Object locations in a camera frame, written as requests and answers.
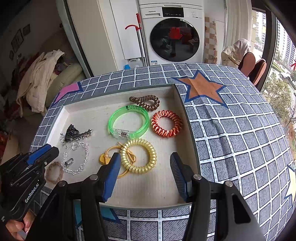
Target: green led bracelet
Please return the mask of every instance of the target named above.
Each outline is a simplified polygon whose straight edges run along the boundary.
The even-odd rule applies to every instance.
[[[127,131],[127,130],[121,130],[121,129],[114,129],[113,125],[116,119],[128,112],[139,112],[144,116],[145,123],[144,125],[137,131]],[[122,107],[118,110],[116,110],[110,117],[108,122],[108,128],[112,136],[118,139],[118,137],[126,137],[128,139],[137,139],[140,138],[142,135],[146,133],[149,127],[149,116],[148,112],[138,105],[127,105],[125,107]]]

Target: brown spiral hair tie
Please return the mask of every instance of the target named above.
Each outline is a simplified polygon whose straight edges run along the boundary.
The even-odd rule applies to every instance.
[[[175,126],[174,126],[173,129],[168,131],[168,130],[165,130],[165,129],[161,128],[158,125],[159,118],[161,118],[163,116],[169,117],[175,122]],[[162,110],[162,111],[156,112],[153,115],[152,119],[151,119],[151,124],[152,124],[153,130],[157,134],[159,134],[160,136],[163,136],[163,137],[167,137],[167,138],[175,136],[176,134],[178,134],[180,132],[181,128],[182,128],[182,125],[183,125],[182,120],[180,119],[180,117],[176,113],[174,113],[174,112],[172,112],[170,110]]]
[[[148,100],[153,100],[154,104],[153,105],[145,104],[145,101],[148,101]],[[147,95],[140,98],[131,96],[129,98],[129,101],[143,107],[146,111],[156,110],[159,107],[159,103],[160,103],[158,97],[156,97],[155,95]]]

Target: picture frame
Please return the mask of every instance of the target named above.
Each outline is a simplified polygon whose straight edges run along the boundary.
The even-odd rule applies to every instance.
[[[15,53],[17,52],[17,50],[19,49],[23,41],[24,41],[24,38],[22,36],[21,30],[19,29],[11,41],[13,52]]]
[[[19,48],[19,46],[18,46],[18,44],[17,44],[17,40],[16,40],[15,37],[14,37],[13,40],[11,41],[11,46],[12,46],[12,50],[13,50],[13,52],[16,53],[17,50],[18,50],[18,48]]]
[[[11,50],[9,52],[9,58],[10,58],[10,60],[13,60],[14,55],[15,55],[14,52]]]
[[[25,26],[25,27],[22,29],[22,34],[23,34],[24,36],[28,35],[30,32],[31,32],[30,24],[28,24],[27,26]]]
[[[23,38],[23,36],[22,36],[22,31],[21,31],[20,29],[17,31],[17,33],[16,33],[16,35],[15,35],[15,38],[17,39],[17,44],[18,44],[18,46],[20,47],[21,44],[22,44],[23,41],[24,41],[24,38]]]

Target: red hook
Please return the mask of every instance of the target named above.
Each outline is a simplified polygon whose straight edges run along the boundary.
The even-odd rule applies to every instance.
[[[138,31],[140,29],[137,25],[133,25],[133,24],[131,24],[129,26],[126,26],[126,29],[129,28],[129,27],[135,27],[136,31]]]
[[[295,63],[294,63],[294,64],[292,64],[292,65],[291,65],[291,67],[293,67],[293,66],[294,66],[294,71],[295,71],[295,68],[296,68],[296,59],[295,59],[294,61],[295,61]]]

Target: grid pattern tablecloth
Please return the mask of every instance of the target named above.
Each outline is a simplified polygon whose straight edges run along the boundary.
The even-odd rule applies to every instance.
[[[187,86],[174,78],[202,72],[226,85],[219,91],[227,108],[200,97],[185,102]],[[43,119],[31,151],[46,143],[59,110],[67,104],[133,87],[176,84],[182,97],[200,161],[209,181],[231,180],[257,217],[267,240],[275,239],[294,210],[288,166],[292,154],[282,126],[270,105],[237,69],[208,64],[166,64],[101,75],[81,82],[83,92],[66,94]],[[35,201],[39,210],[49,190]],[[111,240],[181,240],[190,206],[165,210],[115,210],[122,224],[106,221]],[[208,239],[215,230],[215,201],[211,202]],[[83,228],[78,235],[83,240]]]

